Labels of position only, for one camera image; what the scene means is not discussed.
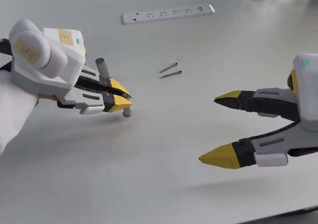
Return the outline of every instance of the white plastic casing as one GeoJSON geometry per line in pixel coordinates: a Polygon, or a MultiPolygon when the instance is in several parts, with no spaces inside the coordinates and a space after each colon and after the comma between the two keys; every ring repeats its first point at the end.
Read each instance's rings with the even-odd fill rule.
{"type": "Polygon", "coordinates": [[[305,129],[318,128],[318,54],[301,54],[293,60],[298,84],[298,107],[305,129]]]}
{"type": "Polygon", "coordinates": [[[257,154],[254,153],[254,159],[259,167],[286,166],[288,164],[287,155],[284,153],[257,154]]]}
{"type": "Polygon", "coordinates": [[[199,4],[193,6],[183,6],[154,11],[125,13],[122,15],[123,24],[135,24],[141,22],[176,19],[182,17],[213,14],[214,9],[210,4],[199,4]]]}
{"type": "Polygon", "coordinates": [[[15,40],[14,34],[19,34],[18,32],[25,30],[25,27],[27,30],[42,33],[46,42],[41,42],[39,39],[36,48],[42,49],[41,56],[43,52],[50,50],[51,57],[46,66],[37,67],[34,64],[33,66],[20,64],[19,57],[14,55],[11,71],[13,82],[31,93],[65,96],[75,85],[85,64],[85,48],[81,32],[51,28],[39,30],[31,21],[22,19],[11,30],[10,42],[15,40]]]}

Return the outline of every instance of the gripper jaw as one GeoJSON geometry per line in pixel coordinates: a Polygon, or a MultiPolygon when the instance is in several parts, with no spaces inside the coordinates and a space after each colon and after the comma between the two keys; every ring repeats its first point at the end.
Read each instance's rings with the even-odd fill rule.
{"type": "Polygon", "coordinates": [[[303,128],[297,98],[291,89],[237,90],[215,98],[215,102],[261,116],[281,116],[292,123],[267,134],[217,147],[199,158],[202,163],[230,169],[254,164],[284,166],[288,164],[288,156],[318,152],[318,132],[308,132],[303,128]]]}
{"type": "Polygon", "coordinates": [[[104,59],[97,59],[99,71],[84,66],[76,85],[65,97],[58,97],[61,108],[76,108],[83,115],[123,110],[130,117],[132,98],[130,93],[115,79],[109,77],[104,59]]]}

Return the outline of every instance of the metal cylinder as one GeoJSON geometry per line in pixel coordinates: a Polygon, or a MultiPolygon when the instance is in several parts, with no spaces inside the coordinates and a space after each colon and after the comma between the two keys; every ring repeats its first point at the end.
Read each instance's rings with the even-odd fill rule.
{"type": "Polygon", "coordinates": [[[106,66],[105,59],[99,58],[95,61],[97,69],[102,77],[110,77],[109,72],[106,66]]]}
{"type": "Polygon", "coordinates": [[[123,116],[129,118],[133,115],[133,112],[130,110],[130,107],[123,109],[123,116]]]}

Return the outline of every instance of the metal screw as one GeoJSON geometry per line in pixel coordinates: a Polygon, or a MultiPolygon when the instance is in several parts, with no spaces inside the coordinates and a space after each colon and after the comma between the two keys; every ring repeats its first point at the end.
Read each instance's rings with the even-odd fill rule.
{"type": "Polygon", "coordinates": [[[181,73],[182,73],[182,71],[180,70],[180,71],[177,71],[175,73],[164,75],[164,76],[160,77],[160,79],[166,78],[166,77],[170,77],[170,76],[174,76],[174,75],[181,74],[181,73]]]}
{"type": "Polygon", "coordinates": [[[161,74],[161,73],[168,71],[169,69],[172,69],[173,67],[176,67],[176,66],[178,66],[178,63],[174,63],[174,64],[170,65],[169,67],[162,69],[159,73],[161,74]]]}

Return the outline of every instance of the metal rod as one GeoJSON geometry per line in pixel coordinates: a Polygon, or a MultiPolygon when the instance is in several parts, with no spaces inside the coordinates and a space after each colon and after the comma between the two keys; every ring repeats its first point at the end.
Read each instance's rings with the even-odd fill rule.
{"type": "Polygon", "coordinates": [[[109,78],[109,72],[106,66],[105,59],[99,58],[95,61],[98,71],[102,77],[109,78]]]}
{"type": "Polygon", "coordinates": [[[176,66],[178,66],[178,63],[174,63],[174,64],[170,65],[169,67],[162,69],[159,73],[161,74],[161,73],[168,71],[169,69],[172,69],[173,67],[176,67],[176,66]]]}
{"type": "Polygon", "coordinates": [[[160,79],[166,78],[166,77],[170,77],[170,76],[174,76],[174,75],[181,74],[181,73],[182,73],[182,71],[180,70],[180,71],[177,71],[175,73],[164,75],[164,76],[160,77],[160,79]]]}

